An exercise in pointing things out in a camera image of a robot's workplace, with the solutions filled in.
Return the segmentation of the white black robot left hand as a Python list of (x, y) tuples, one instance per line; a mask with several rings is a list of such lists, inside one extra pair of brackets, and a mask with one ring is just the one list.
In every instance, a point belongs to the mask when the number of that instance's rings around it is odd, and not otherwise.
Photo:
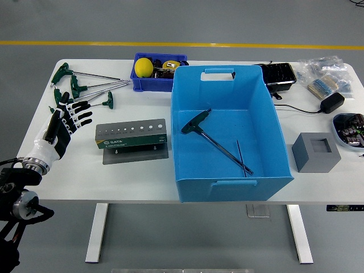
[(33, 169), (41, 175), (50, 171), (53, 163), (60, 160), (71, 141), (71, 135), (92, 122), (88, 101), (69, 103), (65, 92), (54, 112), (38, 132), (34, 147), (22, 161), (24, 168)]

